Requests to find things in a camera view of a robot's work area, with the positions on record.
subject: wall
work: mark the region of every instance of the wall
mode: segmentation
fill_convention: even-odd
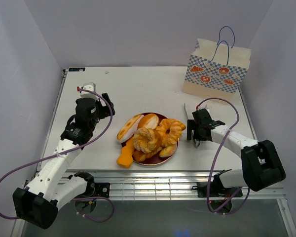
[[[40,157],[61,72],[23,0],[0,0],[0,177]],[[0,211],[15,216],[12,193],[34,170],[2,182]],[[13,225],[0,218],[0,237]]]
[[[242,86],[260,140],[274,142],[296,225],[296,1],[275,0],[254,36]]]
[[[59,65],[184,66],[233,27],[248,47],[272,0],[25,0]],[[231,41],[232,34],[225,32]]]

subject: bag handle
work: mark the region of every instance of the bag handle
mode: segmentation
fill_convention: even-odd
[[[216,50],[215,50],[215,53],[214,53],[214,56],[213,56],[213,58],[212,58],[211,61],[213,61],[213,59],[214,59],[214,57],[215,57],[215,55],[216,55],[217,49],[218,49],[219,45],[220,45],[222,42],[225,42],[225,43],[227,44],[227,47],[228,47],[228,58],[227,58],[227,64],[226,64],[226,66],[228,66],[228,62],[229,62],[229,44],[228,44],[227,41],[225,41],[225,40],[222,40],[222,41],[220,41],[220,42],[218,43],[218,45],[217,45],[217,47],[216,47]]]
[[[232,44],[232,47],[235,45],[235,40],[236,40],[236,38],[235,38],[235,33],[233,32],[233,30],[232,30],[232,28],[230,27],[230,26],[224,26],[224,27],[222,27],[221,29],[220,29],[220,31],[219,31],[219,39],[218,39],[218,42],[217,42],[217,45],[219,44],[219,41],[221,41],[221,32],[222,32],[222,29],[223,28],[229,28],[230,30],[231,30],[231,32],[232,32],[232,34],[233,34],[233,44]]]

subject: table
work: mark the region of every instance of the table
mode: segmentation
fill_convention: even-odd
[[[105,92],[109,94],[116,114],[108,131],[94,144],[84,148],[83,152],[72,162],[69,171],[127,170],[116,164],[121,150],[121,145],[116,141],[116,135],[133,115],[154,112],[168,118],[178,119],[186,124],[184,103],[190,107],[196,107],[202,100],[181,91],[185,72],[186,67],[85,68],[85,71],[68,72],[44,156],[53,153],[68,118],[75,113],[75,100],[79,98],[76,87],[94,82],[99,94]],[[235,93],[231,102],[240,115],[240,122],[234,130],[252,138],[252,130],[239,91]],[[213,119],[222,120],[229,126],[235,122],[235,112],[229,105],[209,101],[207,106]],[[106,118],[97,124],[94,136],[104,129],[108,121],[109,118]],[[218,144],[202,142],[196,149],[192,141],[186,140],[185,130],[176,153],[167,162],[157,166],[142,166],[133,163],[128,170],[205,171],[210,169],[217,148]],[[237,168],[241,168],[240,158],[223,148],[215,170]]]

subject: shopping bag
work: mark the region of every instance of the shopping bag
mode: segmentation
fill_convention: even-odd
[[[218,42],[197,39],[195,51],[188,62],[182,92],[205,99],[220,97],[230,100],[238,90],[249,69],[251,50],[234,47],[235,37],[232,47],[227,41],[221,41],[223,28],[231,29],[222,27]]]

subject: plate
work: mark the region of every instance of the plate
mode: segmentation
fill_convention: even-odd
[[[167,119],[167,117],[165,117],[164,115],[160,115],[160,114],[157,114],[157,113],[142,113],[142,115],[148,115],[148,114],[155,114],[159,117],[159,120],[163,120],[163,119]],[[172,156],[169,156],[169,157],[166,157],[166,158],[161,158],[159,156],[159,152],[157,154],[155,154],[154,156],[150,157],[149,159],[146,159],[142,162],[137,162],[135,161],[135,159],[133,158],[134,162],[137,163],[137,164],[141,164],[141,165],[159,165],[159,164],[162,164],[164,162],[166,162],[168,159],[170,159]]]

